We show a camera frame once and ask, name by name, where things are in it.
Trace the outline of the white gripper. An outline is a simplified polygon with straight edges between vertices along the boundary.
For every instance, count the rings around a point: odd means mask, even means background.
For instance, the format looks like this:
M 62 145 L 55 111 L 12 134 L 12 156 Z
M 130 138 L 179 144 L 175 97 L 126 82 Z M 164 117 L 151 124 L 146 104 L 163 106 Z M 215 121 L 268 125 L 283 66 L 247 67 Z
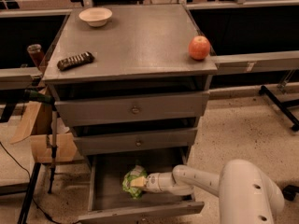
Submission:
M 147 178 L 140 176 L 130 182 L 133 188 L 144 188 L 149 192 L 172 192 L 175 181 L 171 173 L 152 173 Z

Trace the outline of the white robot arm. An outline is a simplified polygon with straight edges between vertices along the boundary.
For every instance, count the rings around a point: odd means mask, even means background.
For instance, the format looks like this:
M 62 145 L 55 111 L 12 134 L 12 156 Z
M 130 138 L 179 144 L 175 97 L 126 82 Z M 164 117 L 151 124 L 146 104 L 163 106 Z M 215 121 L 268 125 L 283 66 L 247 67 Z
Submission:
M 195 187 L 219 198 L 220 224 L 274 224 L 284 197 L 278 185 L 249 161 L 228 161 L 218 175 L 187 165 L 168 173 L 152 173 L 129 182 L 147 192 L 188 195 Z

